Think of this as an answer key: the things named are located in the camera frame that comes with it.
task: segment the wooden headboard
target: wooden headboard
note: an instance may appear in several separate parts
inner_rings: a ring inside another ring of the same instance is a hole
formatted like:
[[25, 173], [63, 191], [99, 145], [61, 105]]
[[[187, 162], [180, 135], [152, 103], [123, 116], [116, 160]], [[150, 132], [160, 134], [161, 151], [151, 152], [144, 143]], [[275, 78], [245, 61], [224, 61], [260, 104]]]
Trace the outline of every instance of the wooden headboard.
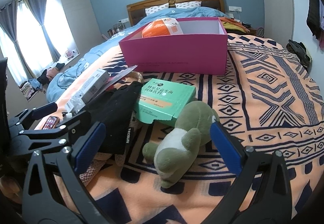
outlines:
[[137, 23], [139, 23], [141, 19], [146, 17], [146, 8], [160, 6], [166, 3], [169, 3], [169, 8], [175, 8], [176, 3], [189, 1], [202, 1], [202, 7], [215, 8], [225, 13], [224, 0], [144, 0], [127, 6], [129, 21], [131, 23], [131, 26], [134, 26]]

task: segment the electrical outlet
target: electrical outlet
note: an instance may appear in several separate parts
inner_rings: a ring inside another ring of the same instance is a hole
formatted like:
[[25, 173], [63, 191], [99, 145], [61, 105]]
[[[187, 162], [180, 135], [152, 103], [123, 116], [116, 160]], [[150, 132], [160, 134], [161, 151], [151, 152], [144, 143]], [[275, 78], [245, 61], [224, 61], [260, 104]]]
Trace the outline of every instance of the electrical outlet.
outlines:
[[242, 12], [242, 8], [241, 7], [231, 7], [231, 6], [229, 6], [228, 7], [228, 10], [229, 11], [237, 11], [237, 10], [239, 10], [240, 12]]
[[226, 14], [227, 16], [229, 16], [231, 19], [234, 18], [234, 14], [232, 14], [232, 13], [227, 13], [227, 12], [226, 12], [225, 14]]
[[121, 20], [121, 23], [126, 23], [126, 22], [129, 22], [129, 18]]

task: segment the green box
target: green box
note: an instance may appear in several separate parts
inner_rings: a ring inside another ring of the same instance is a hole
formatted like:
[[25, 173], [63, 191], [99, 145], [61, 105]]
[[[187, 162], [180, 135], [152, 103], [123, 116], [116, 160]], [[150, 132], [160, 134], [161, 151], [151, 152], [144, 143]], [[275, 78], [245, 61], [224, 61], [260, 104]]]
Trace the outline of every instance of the green box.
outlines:
[[142, 87], [135, 105], [136, 117], [146, 124], [157, 120], [174, 126], [183, 107], [193, 101], [195, 96], [194, 86], [151, 79]]

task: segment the pink box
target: pink box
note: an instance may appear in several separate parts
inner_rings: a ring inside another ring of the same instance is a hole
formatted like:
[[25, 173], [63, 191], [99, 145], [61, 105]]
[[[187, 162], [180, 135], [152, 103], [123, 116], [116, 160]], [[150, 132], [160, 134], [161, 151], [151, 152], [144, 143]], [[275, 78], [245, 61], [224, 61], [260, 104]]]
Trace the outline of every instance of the pink box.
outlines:
[[177, 19], [183, 35], [142, 38], [139, 28], [119, 42], [136, 71], [224, 75], [227, 33], [219, 18]]

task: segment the orange patterned blanket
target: orange patterned blanket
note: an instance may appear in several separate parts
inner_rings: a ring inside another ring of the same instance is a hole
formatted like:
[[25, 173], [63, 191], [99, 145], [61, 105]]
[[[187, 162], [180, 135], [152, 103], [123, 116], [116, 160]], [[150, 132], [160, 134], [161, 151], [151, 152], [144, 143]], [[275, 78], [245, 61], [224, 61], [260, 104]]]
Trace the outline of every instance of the orange patterned blanket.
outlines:
[[[228, 42], [224, 76], [143, 73], [143, 78], [196, 86], [197, 98], [218, 112], [223, 126], [243, 146], [269, 153], [281, 150], [291, 180], [294, 216], [324, 169], [324, 102], [319, 87], [273, 40], [229, 34]], [[71, 93], [95, 68], [110, 73], [126, 68], [120, 48], [107, 51], [67, 89], [57, 101], [58, 115]], [[171, 129], [160, 123], [144, 125], [137, 131], [124, 166], [118, 167], [109, 159], [87, 185], [116, 223], [201, 223], [230, 188], [235, 176], [210, 142], [200, 149], [194, 164], [176, 185], [161, 189], [155, 168], [145, 163], [141, 149], [148, 141], [161, 141]], [[260, 176], [256, 176], [240, 210], [249, 205], [259, 182]], [[64, 191], [62, 195], [68, 201]]]

